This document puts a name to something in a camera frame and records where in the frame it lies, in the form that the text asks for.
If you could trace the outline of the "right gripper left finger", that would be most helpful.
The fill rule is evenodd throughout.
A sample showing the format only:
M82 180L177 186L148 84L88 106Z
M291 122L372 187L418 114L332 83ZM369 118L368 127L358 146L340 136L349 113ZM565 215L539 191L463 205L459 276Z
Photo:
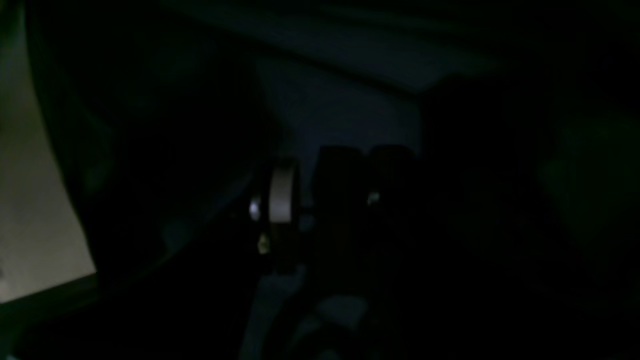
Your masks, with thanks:
M257 229L256 250L279 275L297 270L301 186L297 160L271 160L256 174L247 214Z

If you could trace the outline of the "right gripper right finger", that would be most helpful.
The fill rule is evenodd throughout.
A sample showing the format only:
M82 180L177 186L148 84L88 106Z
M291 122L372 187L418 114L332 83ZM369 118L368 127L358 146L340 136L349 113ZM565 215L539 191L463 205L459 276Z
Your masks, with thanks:
M409 226L418 160L402 145L320 148L312 178L312 285L320 297L401 297L410 288Z

